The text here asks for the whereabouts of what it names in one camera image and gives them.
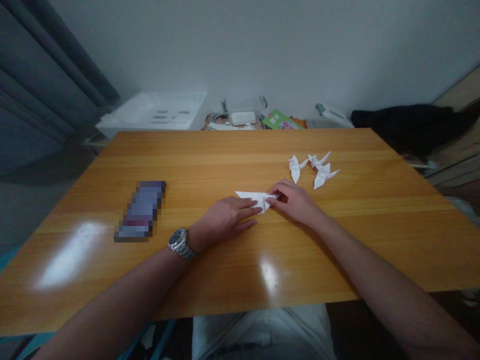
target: white storage box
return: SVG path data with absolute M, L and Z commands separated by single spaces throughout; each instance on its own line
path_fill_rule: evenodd
M 120 131 L 201 130 L 210 113 L 206 92 L 139 92 L 96 125 L 107 138 Z

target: metal watch band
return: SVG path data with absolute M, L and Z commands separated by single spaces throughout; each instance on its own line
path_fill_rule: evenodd
M 176 248 L 172 248 L 172 250 L 176 253 L 179 253 L 180 256 L 185 260 L 189 261 L 195 259 L 198 255 L 195 251 L 188 247 L 186 242 L 178 244 Z
M 189 248 L 189 246 L 187 245 L 188 230 L 186 228 L 183 228 L 181 230 L 185 230 L 184 236 L 181 241 L 175 244 L 168 243 L 168 247 L 174 252 L 179 253 L 180 256 L 185 260 L 193 260 L 197 257 L 198 254 L 191 248 Z

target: origami crane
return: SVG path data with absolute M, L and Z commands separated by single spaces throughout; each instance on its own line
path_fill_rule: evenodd
M 290 167 L 290 173 L 291 173 L 291 178 L 293 179 L 293 182 L 296 184 L 297 181 L 300 178 L 300 169 L 303 169 L 305 165 L 307 165 L 307 162 L 309 161 L 308 159 L 299 164 L 299 160 L 295 155 L 288 160 L 290 162 L 289 167 Z
M 317 155 L 308 155 L 308 160 L 312 168 L 317 168 L 318 172 L 316 173 L 315 180 L 313 181 L 313 190 L 318 189 L 327 179 L 333 178 L 340 170 L 330 172 L 330 163 L 324 165 L 324 162 L 327 161 L 330 156 L 331 151 L 328 152 L 321 160 L 317 160 Z

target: gray curtain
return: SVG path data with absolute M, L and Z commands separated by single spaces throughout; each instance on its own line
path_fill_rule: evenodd
M 0 174 L 63 149 L 119 99 L 45 0 L 0 0 Z

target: silver watch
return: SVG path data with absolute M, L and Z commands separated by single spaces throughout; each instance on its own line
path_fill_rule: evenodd
M 182 227 L 175 231 L 170 236 L 170 240 L 168 241 L 168 247 L 174 252 L 179 253 L 180 256 L 185 260 L 193 260 L 197 257 L 198 254 L 191 248 L 189 248 L 187 245 L 188 232 L 189 231 L 186 227 Z

